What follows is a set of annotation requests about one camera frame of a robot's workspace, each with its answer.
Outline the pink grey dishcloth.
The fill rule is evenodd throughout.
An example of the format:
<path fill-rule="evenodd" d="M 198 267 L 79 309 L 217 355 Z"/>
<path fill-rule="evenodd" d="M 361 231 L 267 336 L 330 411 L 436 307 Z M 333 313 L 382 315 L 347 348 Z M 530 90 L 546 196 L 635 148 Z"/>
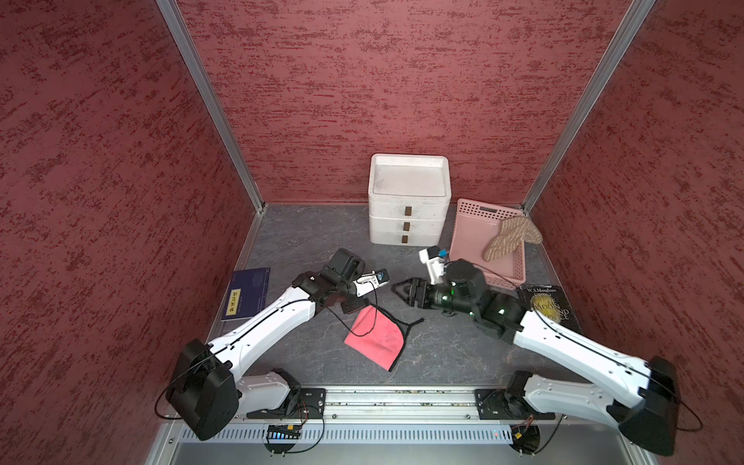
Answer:
<path fill-rule="evenodd" d="M 387 372 L 392 372 L 412 329 L 423 322 L 424 318 L 420 318 L 406 323 L 388 310 L 368 305 L 358 314 L 345 344 Z"/>

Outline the beige striped woven dishcloth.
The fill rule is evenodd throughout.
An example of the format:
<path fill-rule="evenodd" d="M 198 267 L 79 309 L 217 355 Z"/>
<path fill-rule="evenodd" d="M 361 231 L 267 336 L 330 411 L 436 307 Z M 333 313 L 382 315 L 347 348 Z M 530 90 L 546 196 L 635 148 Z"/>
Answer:
<path fill-rule="evenodd" d="M 490 263 L 513 253 L 523 243 L 542 244 L 543 241 L 542 233 L 531 219 L 525 216 L 511 217 L 502 221 L 499 234 L 490 240 L 482 252 L 482 258 Z"/>

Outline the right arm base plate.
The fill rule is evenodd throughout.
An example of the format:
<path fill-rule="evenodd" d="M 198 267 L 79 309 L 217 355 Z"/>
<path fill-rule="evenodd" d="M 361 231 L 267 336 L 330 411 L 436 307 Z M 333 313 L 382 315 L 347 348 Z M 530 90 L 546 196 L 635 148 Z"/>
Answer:
<path fill-rule="evenodd" d="M 476 408 L 481 420 L 508 420 L 524 422 L 533 420 L 555 420 L 556 414 L 540 413 L 522 397 L 509 394 L 505 389 L 476 389 Z"/>

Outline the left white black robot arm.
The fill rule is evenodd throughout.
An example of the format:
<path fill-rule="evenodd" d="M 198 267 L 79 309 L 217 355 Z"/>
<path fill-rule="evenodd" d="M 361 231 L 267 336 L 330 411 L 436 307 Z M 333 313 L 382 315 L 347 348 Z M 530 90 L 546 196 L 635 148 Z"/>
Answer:
<path fill-rule="evenodd" d="M 277 300 L 237 329 L 207 343 L 190 341 L 163 391 L 174 418 L 207 441 L 240 415 L 292 416 L 300 406 L 298 382 L 283 370 L 250 376 L 249 368 L 321 311 L 335 305 L 360 310 L 387 284 L 386 269 L 367 271 L 361 257 L 340 248 L 321 270 L 298 275 Z"/>

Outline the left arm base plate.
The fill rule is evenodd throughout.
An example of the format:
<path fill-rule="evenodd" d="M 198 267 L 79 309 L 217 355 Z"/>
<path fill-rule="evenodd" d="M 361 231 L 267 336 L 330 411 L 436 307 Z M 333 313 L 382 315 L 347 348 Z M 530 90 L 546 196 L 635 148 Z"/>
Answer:
<path fill-rule="evenodd" d="M 284 402 L 273 410 L 243 415 L 246 420 L 323 420 L 327 390 L 321 387 L 292 389 Z"/>

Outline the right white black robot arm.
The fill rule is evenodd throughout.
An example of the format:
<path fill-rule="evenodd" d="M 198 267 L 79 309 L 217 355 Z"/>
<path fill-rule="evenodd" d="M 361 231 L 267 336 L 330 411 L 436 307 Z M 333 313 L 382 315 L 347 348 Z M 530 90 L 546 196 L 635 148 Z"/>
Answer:
<path fill-rule="evenodd" d="M 510 294 L 486 283 L 473 263 L 430 266 L 430 277 L 393 285 L 411 307 L 466 314 L 496 338 L 571 370 L 581 382 L 564 382 L 517 371 L 505 389 L 484 397 L 482 407 L 510 420 L 554 414 L 617 429 L 638 447 L 660 456 L 675 451 L 684 407 L 675 366 L 659 356 L 643 360 L 605 347 L 563 327 Z"/>

